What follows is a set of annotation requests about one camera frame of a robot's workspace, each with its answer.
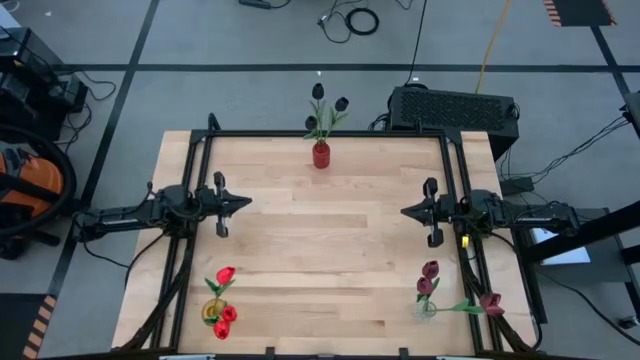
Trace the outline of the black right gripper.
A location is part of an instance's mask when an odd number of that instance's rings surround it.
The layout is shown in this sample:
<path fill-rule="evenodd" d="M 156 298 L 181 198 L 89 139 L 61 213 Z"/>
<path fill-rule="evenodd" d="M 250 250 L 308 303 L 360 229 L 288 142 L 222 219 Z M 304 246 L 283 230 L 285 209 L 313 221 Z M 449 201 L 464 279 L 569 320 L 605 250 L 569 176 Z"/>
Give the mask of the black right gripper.
<path fill-rule="evenodd" d="M 402 215 L 431 228 L 431 233 L 427 237 L 430 248 L 437 248 L 444 243 L 444 235 L 439 223 L 452 223 L 453 218 L 463 215 L 461 205 L 451 195 L 444 194 L 437 197 L 437 192 L 437 180 L 429 177 L 423 184 L 425 198 L 415 205 L 401 209 Z"/>

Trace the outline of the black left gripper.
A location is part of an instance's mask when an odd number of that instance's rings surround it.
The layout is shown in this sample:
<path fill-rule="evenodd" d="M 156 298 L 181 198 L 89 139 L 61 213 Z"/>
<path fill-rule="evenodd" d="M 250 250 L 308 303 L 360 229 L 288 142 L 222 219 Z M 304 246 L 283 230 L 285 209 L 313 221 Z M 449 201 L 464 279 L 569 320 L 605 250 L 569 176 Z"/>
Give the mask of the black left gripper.
<path fill-rule="evenodd" d="M 228 193 L 226 179 L 220 171 L 213 174 L 213 179 L 213 188 L 203 185 L 196 190 L 195 196 L 199 203 L 198 216 L 200 218 L 216 216 L 216 235 L 226 238 L 229 236 L 226 219 L 248 206 L 252 199 Z"/>

